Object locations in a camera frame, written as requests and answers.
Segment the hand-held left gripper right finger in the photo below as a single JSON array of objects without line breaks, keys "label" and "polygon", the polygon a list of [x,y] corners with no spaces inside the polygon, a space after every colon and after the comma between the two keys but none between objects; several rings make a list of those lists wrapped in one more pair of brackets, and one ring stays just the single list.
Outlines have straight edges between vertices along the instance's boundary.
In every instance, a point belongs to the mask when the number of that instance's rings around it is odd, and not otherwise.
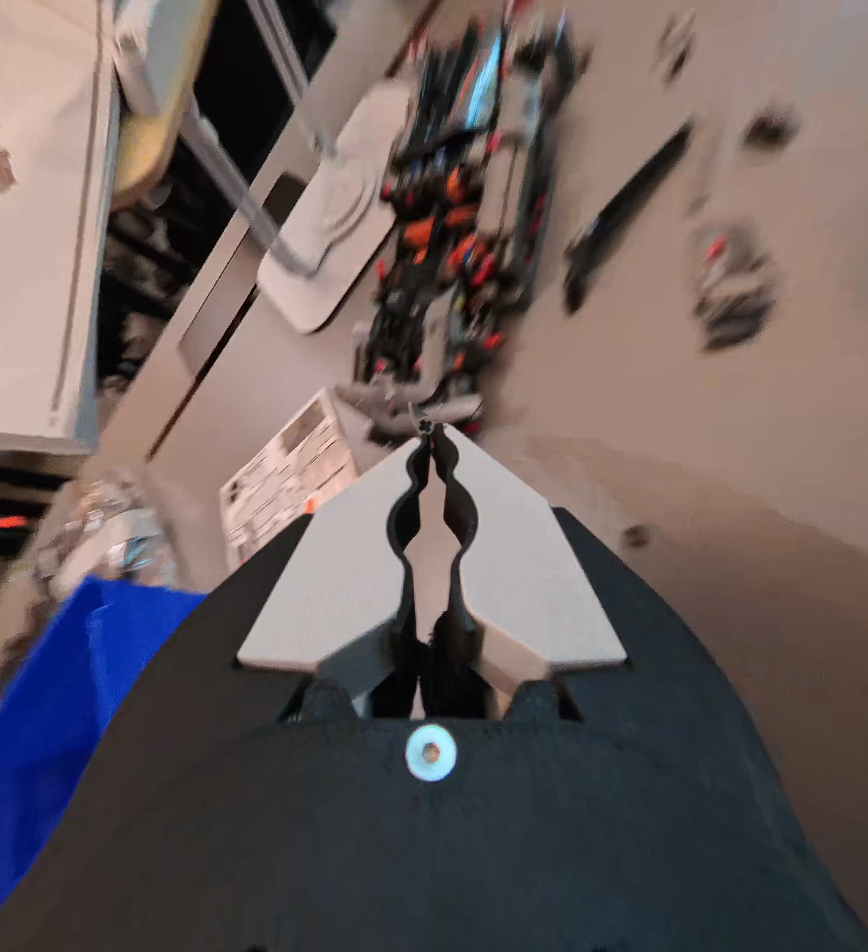
[{"label": "hand-held left gripper right finger", "polygon": [[616,668],[628,653],[547,499],[451,425],[434,428],[450,570],[448,652],[501,716],[522,684]]}]

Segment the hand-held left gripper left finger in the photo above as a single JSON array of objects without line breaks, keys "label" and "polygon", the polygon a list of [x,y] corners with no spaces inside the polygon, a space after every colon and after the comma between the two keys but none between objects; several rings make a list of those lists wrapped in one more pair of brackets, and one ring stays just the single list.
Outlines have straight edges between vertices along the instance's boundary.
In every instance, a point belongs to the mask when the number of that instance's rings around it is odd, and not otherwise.
[{"label": "hand-held left gripper left finger", "polygon": [[408,440],[310,517],[237,652],[242,668],[306,675],[408,718],[424,650],[406,548],[421,526],[430,440]]}]

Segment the blue bin with square tag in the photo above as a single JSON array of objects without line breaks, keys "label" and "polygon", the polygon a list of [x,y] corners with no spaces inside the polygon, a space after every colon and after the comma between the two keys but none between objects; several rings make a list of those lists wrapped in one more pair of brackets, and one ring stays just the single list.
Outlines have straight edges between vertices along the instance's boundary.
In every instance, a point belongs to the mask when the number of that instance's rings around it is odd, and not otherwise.
[{"label": "blue bin with square tag", "polygon": [[58,826],[123,699],[204,594],[97,577],[0,696],[0,905]]}]

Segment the grey beam sub-assembly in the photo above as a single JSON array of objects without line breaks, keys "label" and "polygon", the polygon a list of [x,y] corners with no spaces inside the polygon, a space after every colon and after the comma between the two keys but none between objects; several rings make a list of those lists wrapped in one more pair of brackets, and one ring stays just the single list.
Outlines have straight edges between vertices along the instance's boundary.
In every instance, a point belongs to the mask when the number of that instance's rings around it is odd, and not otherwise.
[{"label": "grey beam sub-assembly", "polygon": [[703,353],[729,351],[756,338],[777,300],[779,272],[750,221],[703,223],[693,233],[693,315]]}]

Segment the toy car model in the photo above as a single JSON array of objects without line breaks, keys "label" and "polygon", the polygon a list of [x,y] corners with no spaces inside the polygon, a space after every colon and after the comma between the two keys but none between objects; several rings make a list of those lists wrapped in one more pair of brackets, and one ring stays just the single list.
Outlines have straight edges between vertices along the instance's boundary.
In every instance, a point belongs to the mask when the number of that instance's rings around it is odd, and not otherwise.
[{"label": "toy car model", "polygon": [[476,434],[480,377],[532,299],[554,187],[555,124],[585,73],[565,14],[503,2],[450,45],[424,46],[406,133],[385,171],[390,253],[376,261],[373,316],[353,331],[338,399],[367,438],[397,446],[416,424]]}]

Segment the sticker sheet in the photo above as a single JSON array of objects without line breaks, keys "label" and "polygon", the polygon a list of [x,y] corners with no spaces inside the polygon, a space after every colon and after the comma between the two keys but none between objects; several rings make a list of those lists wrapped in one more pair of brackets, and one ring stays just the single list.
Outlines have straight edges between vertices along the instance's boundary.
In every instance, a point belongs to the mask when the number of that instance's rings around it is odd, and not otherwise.
[{"label": "sticker sheet", "polygon": [[323,388],[220,488],[228,570],[358,476],[334,399]]}]

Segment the clear bag with paper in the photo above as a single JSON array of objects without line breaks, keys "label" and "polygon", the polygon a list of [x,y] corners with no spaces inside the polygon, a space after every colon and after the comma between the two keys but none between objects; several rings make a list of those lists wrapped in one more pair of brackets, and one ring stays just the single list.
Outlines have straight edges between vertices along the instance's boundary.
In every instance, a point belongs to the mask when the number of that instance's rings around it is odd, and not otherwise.
[{"label": "clear bag with paper", "polygon": [[174,547],[151,495],[134,475],[110,470],[67,482],[37,545],[32,574],[61,603],[88,577],[178,589]]}]

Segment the white book stand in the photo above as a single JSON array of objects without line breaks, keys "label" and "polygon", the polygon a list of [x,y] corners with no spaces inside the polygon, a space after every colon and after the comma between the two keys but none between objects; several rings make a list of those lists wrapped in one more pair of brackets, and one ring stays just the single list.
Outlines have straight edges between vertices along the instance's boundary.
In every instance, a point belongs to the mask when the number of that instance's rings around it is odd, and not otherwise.
[{"label": "white book stand", "polygon": [[[114,62],[131,112],[156,118],[172,105],[174,69],[183,66],[186,30],[197,14],[188,2],[121,2],[113,38]],[[393,212],[380,203],[392,149],[405,130],[410,87],[397,79],[375,84],[337,134],[313,109],[309,77],[277,2],[248,2],[257,32],[303,124],[319,165],[280,226],[251,192],[245,176],[187,86],[179,136],[215,188],[246,222],[263,256],[262,294],[302,335],[322,328],[391,231]]]}]

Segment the grey triangular panel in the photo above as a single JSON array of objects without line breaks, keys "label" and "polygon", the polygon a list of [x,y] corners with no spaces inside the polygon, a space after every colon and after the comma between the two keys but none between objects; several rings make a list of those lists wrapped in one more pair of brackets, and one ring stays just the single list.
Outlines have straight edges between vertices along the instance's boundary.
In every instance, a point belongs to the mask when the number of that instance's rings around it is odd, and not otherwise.
[{"label": "grey triangular panel", "polygon": [[629,225],[689,148],[696,122],[689,119],[636,169],[563,252],[562,298],[567,313],[583,305],[594,277]]}]

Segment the tan background table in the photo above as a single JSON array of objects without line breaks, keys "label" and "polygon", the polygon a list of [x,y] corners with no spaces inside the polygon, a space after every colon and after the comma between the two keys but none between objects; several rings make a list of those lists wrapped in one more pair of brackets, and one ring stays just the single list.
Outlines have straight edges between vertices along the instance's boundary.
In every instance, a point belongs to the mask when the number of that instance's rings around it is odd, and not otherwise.
[{"label": "tan background table", "polygon": [[219,1],[119,2],[108,32],[125,101],[110,210],[135,205],[172,158]]}]

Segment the black rounded piece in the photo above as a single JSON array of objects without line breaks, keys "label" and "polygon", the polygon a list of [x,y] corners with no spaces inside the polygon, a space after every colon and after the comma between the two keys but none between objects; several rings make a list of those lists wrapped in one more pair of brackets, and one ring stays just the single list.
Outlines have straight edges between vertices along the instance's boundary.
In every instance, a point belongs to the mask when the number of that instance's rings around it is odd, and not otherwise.
[{"label": "black rounded piece", "polygon": [[787,146],[796,136],[800,122],[790,109],[768,109],[757,113],[748,123],[743,147],[773,150]]}]

